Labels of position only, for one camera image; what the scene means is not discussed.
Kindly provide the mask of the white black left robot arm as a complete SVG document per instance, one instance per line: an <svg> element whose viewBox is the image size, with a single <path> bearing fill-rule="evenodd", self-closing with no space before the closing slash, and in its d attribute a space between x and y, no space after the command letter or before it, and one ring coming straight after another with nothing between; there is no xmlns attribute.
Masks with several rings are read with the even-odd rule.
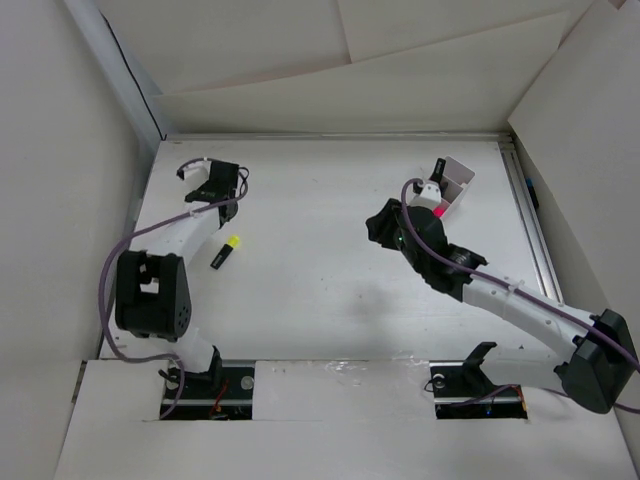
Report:
<svg viewBox="0 0 640 480"><path fill-rule="evenodd" d="M248 171L236 163L198 158L181 165L176 175L190 186L183 211L132 233L105 262L115 271L115 301L103 324L156 343L160 351L150 358L173 364L167 380L208 397L222 387L222 360L191 323L187 267L236 216L248 191Z"/></svg>

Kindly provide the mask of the orange highlighter marker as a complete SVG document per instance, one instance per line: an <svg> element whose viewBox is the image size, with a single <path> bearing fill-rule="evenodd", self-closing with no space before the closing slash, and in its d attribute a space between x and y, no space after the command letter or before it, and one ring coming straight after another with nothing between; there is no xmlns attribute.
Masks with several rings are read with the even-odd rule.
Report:
<svg viewBox="0 0 640 480"><path fill-rule="evenodd" d="M443 180L445 168L446 160L444 158L438 158L430 176L430 180L434 183L440 184Z"/></svg>

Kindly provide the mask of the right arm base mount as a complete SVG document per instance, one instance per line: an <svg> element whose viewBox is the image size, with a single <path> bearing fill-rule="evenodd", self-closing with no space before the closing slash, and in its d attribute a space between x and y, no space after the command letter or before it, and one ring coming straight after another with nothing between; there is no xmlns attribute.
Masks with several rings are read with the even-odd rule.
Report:
<svg viewBox="0 0 640 480"><path fill-rule="evenodd" d="M521 387L496 385L481 369L496 347L496 342L482 342L463 360L430 363L423 390L433 396L438 420L528 419Z"/></svg>

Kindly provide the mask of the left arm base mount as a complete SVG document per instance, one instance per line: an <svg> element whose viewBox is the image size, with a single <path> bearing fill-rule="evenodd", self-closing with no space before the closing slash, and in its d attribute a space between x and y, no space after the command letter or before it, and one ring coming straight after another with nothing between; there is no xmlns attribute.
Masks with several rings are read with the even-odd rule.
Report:
<svg viewBox="0 0 640 480"><path fill-rule="evenodd" d="M179 371L175 366L160 370L164 380L160 419L251 420L255 366L253 361L220 360L209 373L200 376L189 373L176 406L173 403L179 389Z"/></svg>

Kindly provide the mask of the yellow highlighter marker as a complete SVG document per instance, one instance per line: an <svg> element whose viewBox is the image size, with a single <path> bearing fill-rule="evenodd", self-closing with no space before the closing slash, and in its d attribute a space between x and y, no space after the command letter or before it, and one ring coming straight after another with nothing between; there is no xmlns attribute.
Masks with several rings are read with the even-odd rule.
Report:
<svg viewBox="0 0 640 480"><path fill-rule="evenodd" d="M237 235L232 235L211 261L210 267L214 270L219 270L234 250L238 248L239 244L240 238Z"/></svg>

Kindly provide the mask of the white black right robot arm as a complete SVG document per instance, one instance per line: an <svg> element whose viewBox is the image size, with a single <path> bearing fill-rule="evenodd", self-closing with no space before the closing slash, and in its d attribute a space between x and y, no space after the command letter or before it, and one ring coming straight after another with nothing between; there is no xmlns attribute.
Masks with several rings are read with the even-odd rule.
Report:
<svg viewBox="0 0 640 480"><path fill-rule="evenodd" d="M455 363L459 407L480 403L515 385L560 392L584 409L606 414L639 370L637 352L623 316L562 305L494 272L487 260L448 241L435 213L389 199L365 222L370 241L400 252L433 290L506 321L551 350L546 360L528 360L493 340L480 342Z"/></svg>

